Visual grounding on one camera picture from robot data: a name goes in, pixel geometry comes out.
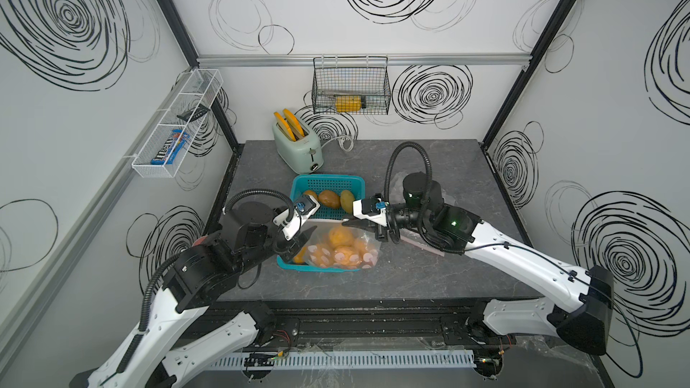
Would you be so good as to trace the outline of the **clear zipper bag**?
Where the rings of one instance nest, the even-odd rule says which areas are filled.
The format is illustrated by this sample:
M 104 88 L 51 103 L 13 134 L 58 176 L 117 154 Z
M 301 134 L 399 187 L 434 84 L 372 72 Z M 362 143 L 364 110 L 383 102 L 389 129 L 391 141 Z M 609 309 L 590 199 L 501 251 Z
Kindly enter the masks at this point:
M 294 258 L 294 264 L 308 264 L 319 268 L 340 268 L 346 271 L 371 269 L 378 263 L 380 242 L 373 233 L 350 228 L 355 236 L 352 246 L 333 248 L 328 233 L 334 226 L 316 226 L 309 242 Z

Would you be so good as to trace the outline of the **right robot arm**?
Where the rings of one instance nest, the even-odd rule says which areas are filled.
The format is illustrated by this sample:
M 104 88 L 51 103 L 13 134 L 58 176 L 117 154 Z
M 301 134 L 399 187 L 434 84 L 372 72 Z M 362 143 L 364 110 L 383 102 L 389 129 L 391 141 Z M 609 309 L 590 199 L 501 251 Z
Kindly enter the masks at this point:
M 544 335 L 589 355 L 605 355 L 615 303 L 608 269 L 562 262 L 501 233 L 478 215 L 445 203 L 440 184 L 423 172 L 408 175 L 402 187 L 404 202 L 393 204 L 382 194 L 356 200 L 343 224 L 372 232 L 381 242 L 397 242 L 402 231 L 413 231 L 428 246 L 479 260 L 541 295 L 479 305 L 466 322 L 472 336 Z

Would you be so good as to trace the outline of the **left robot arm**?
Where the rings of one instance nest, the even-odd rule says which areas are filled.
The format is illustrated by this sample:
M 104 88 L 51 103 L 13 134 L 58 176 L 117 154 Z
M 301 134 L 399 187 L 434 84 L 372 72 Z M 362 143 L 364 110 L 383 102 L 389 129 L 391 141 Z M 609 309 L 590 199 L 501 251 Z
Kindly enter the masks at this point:
M 270 341 L 276 317 L 262 302 L 183 346 L 187 329 L 239 278 L 274 255 L 292 260 L 314 230 L 310 197 L 280 195 L 284 207 L 229 201 L 217 231 L 169 258 L 147 285 L 138 325 L 102 366 L 75 375 L 72 387 L 182 387 L 230 352 Z

